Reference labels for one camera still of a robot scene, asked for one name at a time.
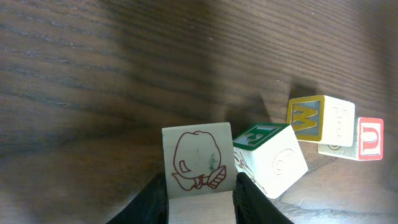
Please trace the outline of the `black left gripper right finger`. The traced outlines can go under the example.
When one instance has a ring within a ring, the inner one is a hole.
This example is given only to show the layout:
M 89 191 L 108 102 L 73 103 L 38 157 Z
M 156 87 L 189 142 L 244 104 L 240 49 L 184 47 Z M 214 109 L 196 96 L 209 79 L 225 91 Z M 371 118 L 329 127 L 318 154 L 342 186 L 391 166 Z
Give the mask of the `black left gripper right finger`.
M 293 224 L 243 172 L 236 176 L 233 205 L 237 224 Z

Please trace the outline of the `wooden block red U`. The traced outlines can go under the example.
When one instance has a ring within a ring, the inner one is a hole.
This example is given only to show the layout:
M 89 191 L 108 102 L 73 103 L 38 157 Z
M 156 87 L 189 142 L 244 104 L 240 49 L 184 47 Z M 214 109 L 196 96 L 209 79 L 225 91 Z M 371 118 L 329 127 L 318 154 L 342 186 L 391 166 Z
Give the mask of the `wooden block red U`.
M 352 146 L 319 144 L 318 153 L 354 161 L 380 161 L 384 153 L 384 120 L 357 117 Z

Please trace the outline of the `wooden block letter I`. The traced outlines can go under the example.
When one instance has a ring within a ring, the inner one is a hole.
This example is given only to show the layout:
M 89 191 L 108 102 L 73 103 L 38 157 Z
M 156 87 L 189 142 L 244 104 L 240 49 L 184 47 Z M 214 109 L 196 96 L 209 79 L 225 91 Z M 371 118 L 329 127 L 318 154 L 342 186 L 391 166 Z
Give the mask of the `wooden block letter I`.
M 236 181 L 229 123 L 162 129 L 170 223 L 234 223 Z

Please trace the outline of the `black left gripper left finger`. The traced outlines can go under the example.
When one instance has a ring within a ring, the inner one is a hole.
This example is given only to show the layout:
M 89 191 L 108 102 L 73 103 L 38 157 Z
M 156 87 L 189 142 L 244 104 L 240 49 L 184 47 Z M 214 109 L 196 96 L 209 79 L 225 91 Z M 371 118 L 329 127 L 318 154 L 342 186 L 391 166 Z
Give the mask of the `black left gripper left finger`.
M 169 198 L 165 173 L 158 173 L 106 224 L 168 224 Z

